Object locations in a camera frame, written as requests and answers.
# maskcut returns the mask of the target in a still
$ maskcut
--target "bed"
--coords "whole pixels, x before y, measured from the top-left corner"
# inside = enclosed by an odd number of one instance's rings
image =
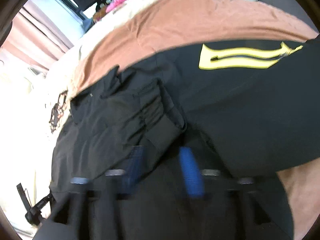
[[[305,42],[317,35],[296,17],[261,2],[127,0],[121,9],[107,14],[54,63],[45,81],[30,94],[27,108],[36,109],[36,118],[29,135],[39,143],[35,145],[32,139],[27,142],[26,147],[33,149],[32,165],[28,166],[29,176],[22,184],[28,188],[31,202],[39,201],[49,191],[52,150],[69,116],[70,100],[113,66],[119,65],[122,70],[161,50],[196,42],[232,39]],[[61,102],[62,114],[51,133],[52,108],[66,90],[68,93]],[[316,183],[320,178],[319,167],[320,159],[316,159],[278,173],[293,212],[295,240],[305,236],[320,213],[320,186]],[[48,206],[44,213],[50,213]]]

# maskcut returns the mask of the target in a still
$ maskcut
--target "pink curtain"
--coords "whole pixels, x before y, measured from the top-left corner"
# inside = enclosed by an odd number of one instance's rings
[[[47,72],[72,47],[68,38],[30,0],[12,20],[12,29],[1,46],[41,72]]]

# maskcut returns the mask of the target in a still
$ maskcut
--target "curtain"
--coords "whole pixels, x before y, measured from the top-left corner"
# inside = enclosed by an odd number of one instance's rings
[[[45,73],[72,47],[71,41],[31,0],[12,20],[12,29],[1,46]]]

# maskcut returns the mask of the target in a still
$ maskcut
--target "black jacket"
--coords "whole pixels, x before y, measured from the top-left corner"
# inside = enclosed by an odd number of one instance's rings
[[[125,239],[292,238],[275,172],[320,156],[319,49],[220,41],[114,68],[71,101],[53,152],[53,195],[59,200],[72,177],[94,179],[98,189],[106,170],[144,145],[148,175],[120,204]],[[208,198],[186,198],[180,146],[201,170],[253,177],[258,190],[234,195],[206,183]]]

